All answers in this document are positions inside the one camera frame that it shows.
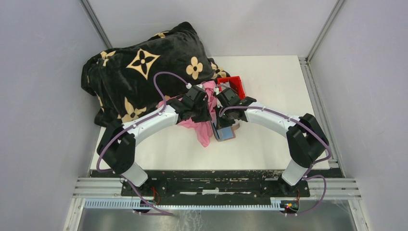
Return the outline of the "tan leather card holder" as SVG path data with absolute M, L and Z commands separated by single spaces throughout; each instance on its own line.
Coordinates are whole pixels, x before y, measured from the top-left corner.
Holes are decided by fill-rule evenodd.
M 214 122 L 212 122 L 211 125 L 214 137 L 218 142 L 236 138 L 235 131 L 240 128 L 240 124 L 238 122 L 235 122 L 232 126 L 225 128 L 216 128 L 216 124 Z

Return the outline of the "red plastic bin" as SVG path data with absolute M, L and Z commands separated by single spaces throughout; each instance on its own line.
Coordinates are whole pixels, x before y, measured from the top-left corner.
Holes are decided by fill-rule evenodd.
M 242 86 L 242 81 L 240 76 L 232 76 L 232 77 L 222 77 L 217 80 L 217 84 L 227 84 L 230 88 L 232 88 L 242 100 L 246 97 L 245 91 Z

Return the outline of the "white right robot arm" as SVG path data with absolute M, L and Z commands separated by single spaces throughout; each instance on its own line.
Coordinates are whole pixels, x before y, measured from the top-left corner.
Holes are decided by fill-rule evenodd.
M 261 125 L 286 138 L 291 160 L 279 177 L 278 191 L 281 195 L 291 196 L 297 191 L 297 184 L 305 179 L 316 163 L 331 158 L 329 141 L 312 114 L 284 114 L 264 106 L 254 98 L 240 99 L 228 87 L 217 87 L 214 96 L 218 103 L 218 126 L 241 120 Z M 321 158 L 324 152 L 328 153 L 325 159 Z

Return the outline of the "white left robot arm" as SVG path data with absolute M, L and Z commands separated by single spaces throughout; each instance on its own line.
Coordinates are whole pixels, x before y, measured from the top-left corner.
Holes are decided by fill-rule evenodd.
M 147 116 L 124 124 L 109 124 L 97 149 L 97 165 L 104 161 L 111 171 L 133 184 L 137 194 L 147 195 L 152 186 L 148 174 L 135 161 L 136 147 L 149 136 L 189 119 L 211 120 L 208 95 L 202 84 L 190 87 L 186 94 L 168 100 Z

